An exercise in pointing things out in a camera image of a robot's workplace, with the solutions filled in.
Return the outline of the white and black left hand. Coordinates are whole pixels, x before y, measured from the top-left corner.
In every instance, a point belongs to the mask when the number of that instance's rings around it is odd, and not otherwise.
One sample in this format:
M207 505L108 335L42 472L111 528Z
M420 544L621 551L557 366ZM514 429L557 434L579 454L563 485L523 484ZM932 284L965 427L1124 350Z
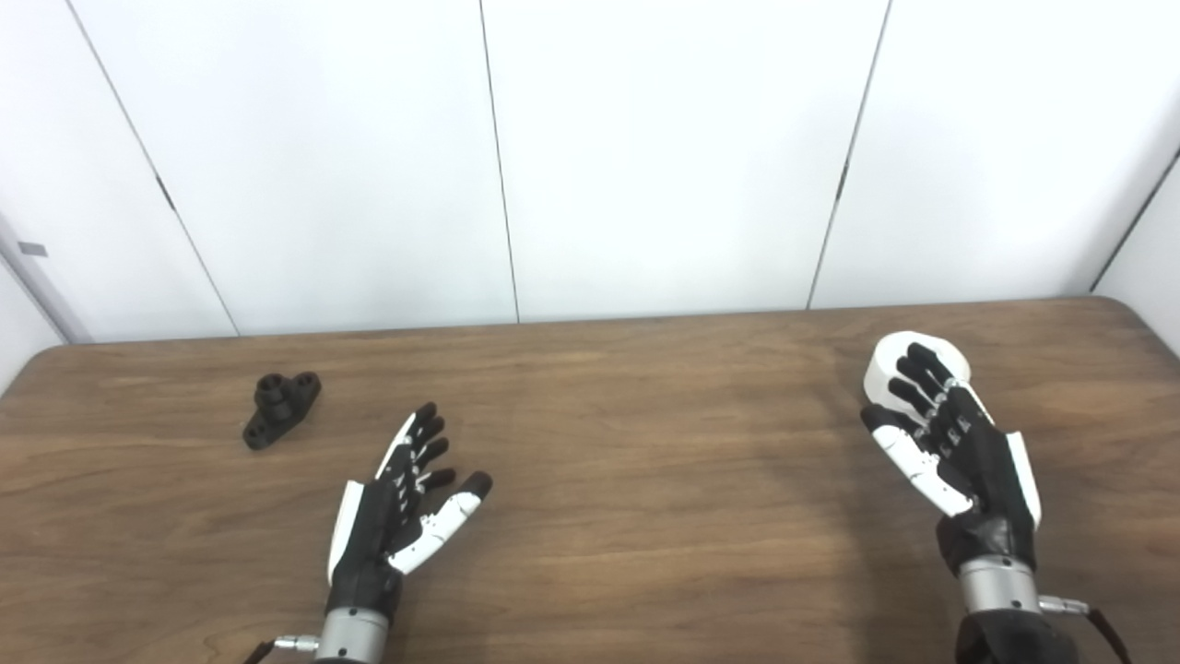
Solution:
M476 471L434 512L430 492L455 484L454 469L430 471L448 451L435 403L421 405L392 438L371 480L346 484L327 563L324 613L337 610L395 614L406 576L454 537L480 508L493 479Z

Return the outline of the white and black right hand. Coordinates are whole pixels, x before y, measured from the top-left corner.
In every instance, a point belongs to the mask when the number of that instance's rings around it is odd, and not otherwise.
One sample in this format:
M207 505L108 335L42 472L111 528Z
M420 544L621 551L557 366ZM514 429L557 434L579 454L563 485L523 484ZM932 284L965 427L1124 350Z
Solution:
M872 402L860 418L898 471L940 512L936 540L953 576L981 555L1037 568L1041 507L1020 433L1003 432L966 379L922 343L893 363L890 395L914 410Z

